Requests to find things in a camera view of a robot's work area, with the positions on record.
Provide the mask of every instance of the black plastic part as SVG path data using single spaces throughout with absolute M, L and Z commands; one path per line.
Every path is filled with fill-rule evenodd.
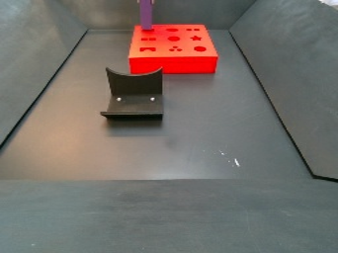
M 106 68 L 111 87 L 111 101 L 106 118 L 161 118 L 163 105 L 163 70 L 143 75 L 127 75 Z

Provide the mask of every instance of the red shape sorter block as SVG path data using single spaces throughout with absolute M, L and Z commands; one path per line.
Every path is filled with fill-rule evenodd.
M 218 53 L 203 25 L 135 27 L 130 49 L 133 74 L 163 68 L 165 73 L 214 73 Z

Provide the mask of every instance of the gray wall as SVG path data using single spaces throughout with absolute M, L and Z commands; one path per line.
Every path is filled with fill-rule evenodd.
M 338 179 L 338 12 L 260 0 L 231 34 L 313 173 Z
M 86 27 L 54 0 L 0 0 L 0 144 Z
M 139 24 L 137 0 L 59 0 L 90 29 L 133 29 Z M 154 22 L 201 23 L 229 29 L 257 0 L 157 0 Z

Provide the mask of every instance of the circular hole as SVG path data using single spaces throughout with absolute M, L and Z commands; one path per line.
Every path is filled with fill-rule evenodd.
M 171 42 L 178 42 L 181 40 L 181 38 L 178 36 L 171 36 L 171 37 L 169 37 L 169 40 Z
M 178 29 L 177 29 L 177 28 L 167 28 L 167 31 L 169 31 L 169 32 L 177 32 Z
M 205 46 L 197 46 L 194 49 L 195 49 L 195 51 L 206 51 L 206 47 Z

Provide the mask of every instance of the white speck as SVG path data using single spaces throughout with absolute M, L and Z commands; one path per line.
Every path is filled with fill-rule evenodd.
M 235 163 L 237 163 L 238 167 L 241 167 L 241 165 L 239 165 L 239 162 L 238 162 L 238 159 L 237 159 L 237 158 L 235 158 Z

